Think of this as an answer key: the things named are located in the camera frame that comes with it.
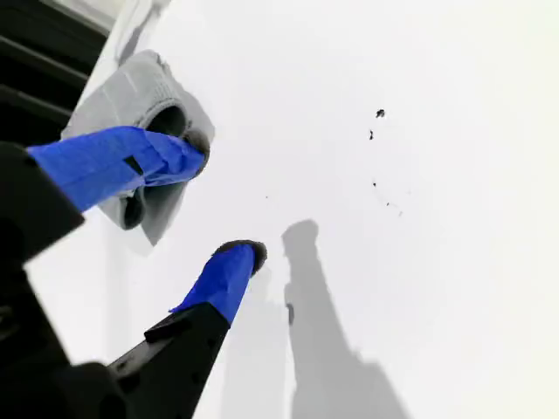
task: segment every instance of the white wall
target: white wall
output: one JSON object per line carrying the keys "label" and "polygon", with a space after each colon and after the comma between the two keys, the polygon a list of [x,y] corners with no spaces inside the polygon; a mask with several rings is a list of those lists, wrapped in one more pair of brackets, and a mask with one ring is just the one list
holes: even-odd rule
{"label": "white wall", "polygon": [[212,118],[210,163],[154,249],[94,210],[31,264],[72,359],[133,346],[247,237],[269,259],[197,417],[558,417],[558,18],[174,0],[145,45]]}
{"label": "white wall", "polygon": [[81,17],[83,23],[92,24],[96,31],[109,33],[119,16],[125,0],[39,0],[73,17]]}

